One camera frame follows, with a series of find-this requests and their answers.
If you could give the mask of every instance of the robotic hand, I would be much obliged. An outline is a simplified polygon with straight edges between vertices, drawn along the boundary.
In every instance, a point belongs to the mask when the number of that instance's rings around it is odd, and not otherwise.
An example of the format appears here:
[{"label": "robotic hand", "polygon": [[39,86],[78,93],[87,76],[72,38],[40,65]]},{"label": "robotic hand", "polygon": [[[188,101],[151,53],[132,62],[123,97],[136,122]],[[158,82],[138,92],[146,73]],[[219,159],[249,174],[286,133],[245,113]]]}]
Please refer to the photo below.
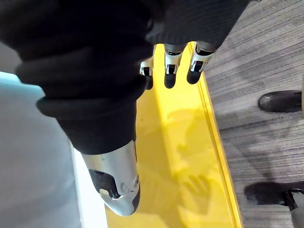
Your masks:
[{"label": "robotic hand", "polygon": [[[175,85],[176,74],[178,71],[178,67],[180,66],[181,56],[186,45],[187,44],[182,44],[182,45],[164,44],[165,46],[164,83],[168,89],[173,88]],[[204,41],[195,42],[194,50],[191,56],[190,67],[187,74],[188,83],[195,84],[199,81],[201,73],[203,72],[204,68],[208,64],[209,60],[211,59],[215,51],[216,48],[211,43]],[[147,89],[151,89],[153,87],[153,77],[152,77],[153,58],[154,56],[141,63],[140,74],[149,76]]]}]

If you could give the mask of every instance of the black shoe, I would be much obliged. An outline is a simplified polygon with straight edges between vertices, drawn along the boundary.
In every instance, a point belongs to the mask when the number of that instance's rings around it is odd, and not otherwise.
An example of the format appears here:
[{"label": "black shoe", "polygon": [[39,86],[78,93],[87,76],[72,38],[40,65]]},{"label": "black shoe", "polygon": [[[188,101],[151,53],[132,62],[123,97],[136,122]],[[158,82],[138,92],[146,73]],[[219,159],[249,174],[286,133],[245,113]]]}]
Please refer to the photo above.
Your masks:
[{"label": "black shoe", "polygon": [[266,112],[293,113],[302,110],[301,90],[284,90],[264,94],[257,106]]}]

